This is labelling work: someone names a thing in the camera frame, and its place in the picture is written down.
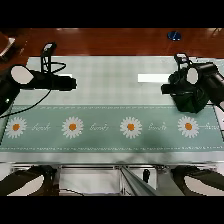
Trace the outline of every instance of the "yellow flower center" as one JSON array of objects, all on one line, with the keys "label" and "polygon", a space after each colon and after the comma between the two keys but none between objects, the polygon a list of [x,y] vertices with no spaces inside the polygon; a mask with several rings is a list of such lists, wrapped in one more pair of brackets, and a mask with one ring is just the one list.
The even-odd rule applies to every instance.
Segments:
[{"label": "yellow flower center", "polygon": [[70,129],[71,131],[74,131],[74,130],[76,129],[76,124],[70,124],[70,125],[69,125],[69,129]]},{"label": "yellow flower center", "polygon": [[135,126],[133,124],[128,124],[128,130],[133,131]]},{"label": "yellow flower center", "polygon": [[192,125],[190,123],[186,123],[185,128],[190,131],[192,129]]},{"label": "yellow flower center", "polygon": [[19,124],[14,124],[12,126],[13,131],[17,131],[17,130],[19,130],[19,128],[20,128],[20,125]]}]

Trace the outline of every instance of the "reddish brown floor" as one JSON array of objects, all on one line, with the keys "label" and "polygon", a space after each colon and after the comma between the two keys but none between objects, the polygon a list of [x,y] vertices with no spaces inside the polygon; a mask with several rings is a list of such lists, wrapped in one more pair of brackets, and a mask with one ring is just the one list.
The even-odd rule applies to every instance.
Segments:
[{"label": "reddish brown floor", "polygon": [[[180,31],[182,40],[167,38]],[[44,44],[55,41],[55,55],[161,55],[185,52],[189,56],[224,58],[224,29],[219,28],[23,28],[4,31],[16,35],[18,51],[8,63],[26,64],[39,56]]]}]

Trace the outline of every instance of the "white circular joint cover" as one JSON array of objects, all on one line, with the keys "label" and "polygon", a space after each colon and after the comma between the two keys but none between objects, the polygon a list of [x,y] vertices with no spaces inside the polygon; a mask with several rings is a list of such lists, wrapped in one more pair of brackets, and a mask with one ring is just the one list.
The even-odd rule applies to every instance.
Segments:
[{"label": "white circular joint cover", "polygon": [[190,68],[187,73],[187,81],[195,84],[198,81],[198,72],[195,68]]},{"label": "white circular joint cover", "polygon": [[11,75],[20,84],[27,84],[33,79],[31,72],[21,65],[14,66],[11,70]]}]

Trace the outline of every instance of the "daisy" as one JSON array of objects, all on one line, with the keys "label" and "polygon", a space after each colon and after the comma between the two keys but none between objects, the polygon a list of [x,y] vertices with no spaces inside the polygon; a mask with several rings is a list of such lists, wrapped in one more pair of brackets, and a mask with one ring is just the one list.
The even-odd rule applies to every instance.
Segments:
[{"label": "daisy", "polygon": [[70,137],[75,138],[76,136],[79,136],[82,134],[83,130],[83,122],[78,117],[69,117],[66,119],[65,122],[63,122],[62,125],[62,131],[64,132],[63,135],[66,136],[66,138]]},{"label": "daisy", "polygon": [[134,117],[126,117],[126,119],[123,119],[120,127],[120,131],[123,132],[123,135],[126,135],[126,138],[130,139],[139,136],[142,130],[140,121]]},{"label": "daisy", "polygon": [[190,117],[182,117],[179,121],[178,121],[178,127],[179,127],[179,131],[182,131],[182,135],[185,135],[185,137],[189,137],[189,138],[194,138],[195,136],[198,135],[198,124],[197,121],[194,120],[194,118],[190,118]]},{"label": "daisy", "polygon": [[14,117],[6,126],[6,135],[8,135],[8,138],[17,138],[23,134],[23,131],[26,130],[26,126],[25,119],[22,119],[21,117]]}]

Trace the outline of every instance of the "blue object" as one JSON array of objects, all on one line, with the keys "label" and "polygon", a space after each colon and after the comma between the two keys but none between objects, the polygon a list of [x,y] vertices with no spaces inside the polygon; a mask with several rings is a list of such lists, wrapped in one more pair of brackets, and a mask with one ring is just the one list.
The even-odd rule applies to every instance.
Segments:
[{"label": "blue object", "polygon": [[181,40],[181,34],[177,31],[172,31],[172,32],[169,32],[167,34],[167,37],[170,39],[170,40],[174,40],[174,41],[177,41],[177,40]]}]

